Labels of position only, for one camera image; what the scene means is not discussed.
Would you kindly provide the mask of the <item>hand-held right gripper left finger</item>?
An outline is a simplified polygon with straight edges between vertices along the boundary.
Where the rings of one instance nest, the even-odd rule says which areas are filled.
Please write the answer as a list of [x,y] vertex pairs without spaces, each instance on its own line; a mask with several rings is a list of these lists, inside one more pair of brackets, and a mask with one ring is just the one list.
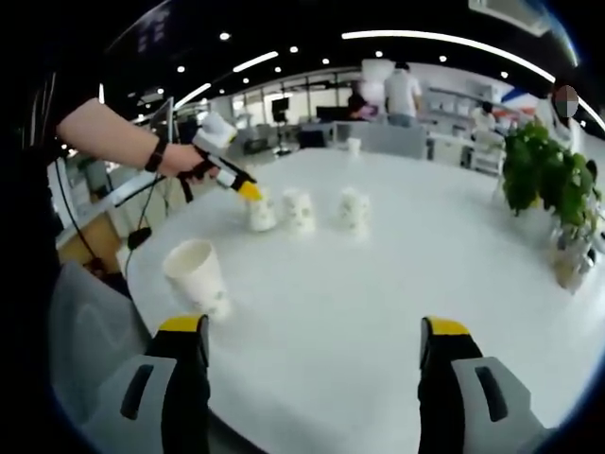
[[82,432],[98,453],[207,453],[209,318],[162,323],[100,386]]

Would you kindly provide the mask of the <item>person's left hand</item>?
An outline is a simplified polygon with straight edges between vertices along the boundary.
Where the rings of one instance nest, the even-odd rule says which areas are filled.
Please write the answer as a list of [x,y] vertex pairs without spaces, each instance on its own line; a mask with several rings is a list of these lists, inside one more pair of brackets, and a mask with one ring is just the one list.
[[158,172],[166,177],[177,177],[182,172],[190,172],[203,162],[193,145],[169,144]]

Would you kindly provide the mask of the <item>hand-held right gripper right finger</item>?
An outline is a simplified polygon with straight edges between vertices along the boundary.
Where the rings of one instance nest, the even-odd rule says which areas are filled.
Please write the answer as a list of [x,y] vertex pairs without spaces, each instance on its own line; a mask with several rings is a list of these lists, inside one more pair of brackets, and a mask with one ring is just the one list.
[[420,453],[536,453],[554,431],[525,384],[459,322],[422,318],[420,372]]

